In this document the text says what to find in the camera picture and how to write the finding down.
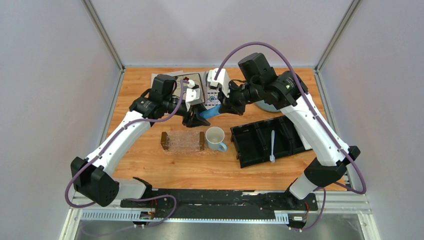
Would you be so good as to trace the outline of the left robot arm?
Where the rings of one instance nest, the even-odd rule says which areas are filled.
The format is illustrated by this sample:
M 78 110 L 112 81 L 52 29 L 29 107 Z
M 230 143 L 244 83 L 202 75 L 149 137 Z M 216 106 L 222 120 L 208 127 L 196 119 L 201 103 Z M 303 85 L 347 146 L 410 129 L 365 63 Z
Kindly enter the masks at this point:
M 183 117 L 186 127 L 206 126 L 208 122 L 199 114 L 205 111 L 201 101 L 200 85 L 187 77 L 178 79 L 167 74 L 157 75 L 150 88 L 130 105 L 118 127 L 87 157 L 76 157 L 70 164 L 72 178 L 65 188 L 64 198 L 73 208 L 69 197 L 71 188 L 92 202 L 106 207 L 114 200 L 133 199 L 140 207 L 148 207 L 153 194 L 147 182 L 112 178 L 115 169 L 135 141 L 155 123 L 165 122 L 174 115 Z

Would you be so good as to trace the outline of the blue toothpaste tube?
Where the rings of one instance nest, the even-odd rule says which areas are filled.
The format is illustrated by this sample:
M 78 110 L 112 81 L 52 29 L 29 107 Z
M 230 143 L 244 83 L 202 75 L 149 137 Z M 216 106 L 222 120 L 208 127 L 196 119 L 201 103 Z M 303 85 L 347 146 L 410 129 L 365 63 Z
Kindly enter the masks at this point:
M 220 107 L 221 107 L 220 104 L 219 105 L 215 105 L 214 107 L 209 108 L 209 109 L 201 112 L 199 115 L 202 118 L 204 118 L 205 120 L 210 119 L 210 118 L 213 118 L 213 117 L 218 116 L 218 115 L 221 114 L 220 113 Z

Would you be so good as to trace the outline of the white mug with blue handle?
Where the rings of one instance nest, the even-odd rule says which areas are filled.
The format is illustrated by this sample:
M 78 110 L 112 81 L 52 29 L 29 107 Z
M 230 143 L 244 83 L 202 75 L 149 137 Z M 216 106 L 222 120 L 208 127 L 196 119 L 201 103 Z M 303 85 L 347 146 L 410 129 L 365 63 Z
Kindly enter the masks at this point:
M 226 152 L 228 147 L 224 143 L 225 132 L 217 126 L 210 127 L 205 132 L 207 146 L 212 151 Z

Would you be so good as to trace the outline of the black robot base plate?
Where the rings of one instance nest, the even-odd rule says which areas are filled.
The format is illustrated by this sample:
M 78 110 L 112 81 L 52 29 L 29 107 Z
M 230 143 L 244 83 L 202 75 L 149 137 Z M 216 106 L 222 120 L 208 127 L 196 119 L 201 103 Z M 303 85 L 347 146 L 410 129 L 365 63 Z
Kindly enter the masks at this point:
M 122 208 L 157 210 L 154 215 L 179 219 L 271 220 L 275 211 L 317 211 L 317 199 L 310 193 L 293 205 L 283 192 L 253 190 L 170 189 L 148 191 L 143 198 L 164 196 L 148 202 L 122 200 Z

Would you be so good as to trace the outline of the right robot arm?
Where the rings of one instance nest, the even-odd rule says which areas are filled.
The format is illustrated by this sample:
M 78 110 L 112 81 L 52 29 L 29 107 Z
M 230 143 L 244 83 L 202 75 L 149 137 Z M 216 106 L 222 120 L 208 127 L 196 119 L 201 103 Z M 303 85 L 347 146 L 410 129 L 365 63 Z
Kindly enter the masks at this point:
M 361 152 L 357 146 L 345 143 L 330 127 L 292 68 L 276 74 L 265 55 L 258 52 L 244 57 L 238 67 L 245 80 L 240 85 L 230 79 L 222 66 L 209 73 L 211 85 L 219 90 L 219 113 L 243 115 L 247 104 L 264 101 L 287 117 L 315 152 L 315 159 L 285 195 L 286 205 L 299 209 L 309 193 L 336 183 Z

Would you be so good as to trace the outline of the glass holder with wooden ends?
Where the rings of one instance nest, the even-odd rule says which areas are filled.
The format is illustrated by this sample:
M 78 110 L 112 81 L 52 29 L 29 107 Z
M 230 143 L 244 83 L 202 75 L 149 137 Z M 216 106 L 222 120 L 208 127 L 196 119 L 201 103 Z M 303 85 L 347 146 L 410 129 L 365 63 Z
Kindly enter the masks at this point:
M 191 130 L 163 131 L 160 145 L 168 152 L 200 152 L 205 149 L 205 132 Z

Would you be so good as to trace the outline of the black compartment organizer box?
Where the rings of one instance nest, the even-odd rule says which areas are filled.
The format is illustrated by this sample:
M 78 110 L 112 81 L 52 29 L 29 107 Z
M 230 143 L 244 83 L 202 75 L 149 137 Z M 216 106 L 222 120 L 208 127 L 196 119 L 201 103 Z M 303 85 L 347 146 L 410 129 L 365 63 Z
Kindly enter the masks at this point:
M 274 156 L 276 159 L 306 152 L 295 126 L 282 115 L 230 128 L 231 142 L 241 168 L 270 160 L 271 131 L 275 130 Z

